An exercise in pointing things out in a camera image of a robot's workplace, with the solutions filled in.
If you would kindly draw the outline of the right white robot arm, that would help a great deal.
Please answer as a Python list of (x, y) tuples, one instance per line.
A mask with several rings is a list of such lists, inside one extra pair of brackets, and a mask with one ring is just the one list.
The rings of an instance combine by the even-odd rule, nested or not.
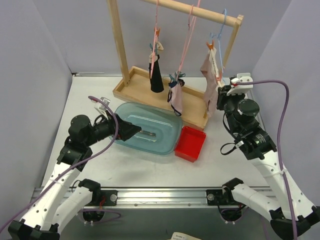
[(301, 191), (287, 168), (280, 161), (279, 151), (256, 115), (259, 105), (246, 98), (241, 86), (218, 87), (216, 108), (224, 112), (222, 123), (245, 158), (260, 172), (275, 199), (233, 178), (222, 186), (222, 200), (232, 205), (240, 203), (270, 222), (282, 240), (296, 240), (320, 221), (320, 208)]

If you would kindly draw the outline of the blue wire hanger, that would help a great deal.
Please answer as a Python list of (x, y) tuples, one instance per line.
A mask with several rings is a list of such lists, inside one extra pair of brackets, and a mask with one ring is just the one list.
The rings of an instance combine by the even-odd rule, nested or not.
[(217, 41), (218, 41), (218, 53), (219, 53), (219, 60), (220, 60), (220, 66), (221, 66), (221, 73), (219, 74), (220, 80), (222, 80), (222, 82), (224, 83), (224, 64), (223, 64), (223, 59), (222, 59), (222, 48), (221, 48), (221, 38), (222, 38), (222, 33), (223, 33), (223, 29), (224, 26), (226, 25), (226, 21), (227, 21), (227, 13), (228, 10), (225, 8), (222, 12), (223, 14), (223, 23), (221, 24), (220, 30), (218, 34), (213, 34), (212, 32), (210, 33), (210, 37), (213, 40), (214, 37), (216, 37)]

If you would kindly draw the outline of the beige pink underwear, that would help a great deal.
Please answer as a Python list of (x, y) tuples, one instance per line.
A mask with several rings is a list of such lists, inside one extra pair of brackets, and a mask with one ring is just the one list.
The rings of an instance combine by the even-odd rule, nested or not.
[(200, 72), (206, 79), (206, 90), (203, 95), (203, 100), (206, 105), (206, 115), (208, 118), (212, 117), (217, 109), (218, 100), (218, 85), (216, 82), (216, 75), (220, 75), (219, 68), (216, 61), (217, 49), (208, 50), (204, 59)]

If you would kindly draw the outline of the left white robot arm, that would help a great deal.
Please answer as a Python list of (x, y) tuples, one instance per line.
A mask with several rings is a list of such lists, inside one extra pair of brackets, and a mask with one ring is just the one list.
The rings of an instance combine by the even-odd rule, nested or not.
[(113, 142), (127, 141), (141, 129), (117, 114), (101, 114), (95, 123), (91, 123), (86, 115), (75, 116), (45, 187), (21, 219), (9, 224), (12, 239), (58, 240), (64, 227), (81, 208), (87, 204), (95, 206), (101, 201), (101, 185), (89, 179), (80, 181), (75, 192), (62, 200), (87, 162), (99, 155), (93, 154), (91, 146), (108, 137), (112, 137)]

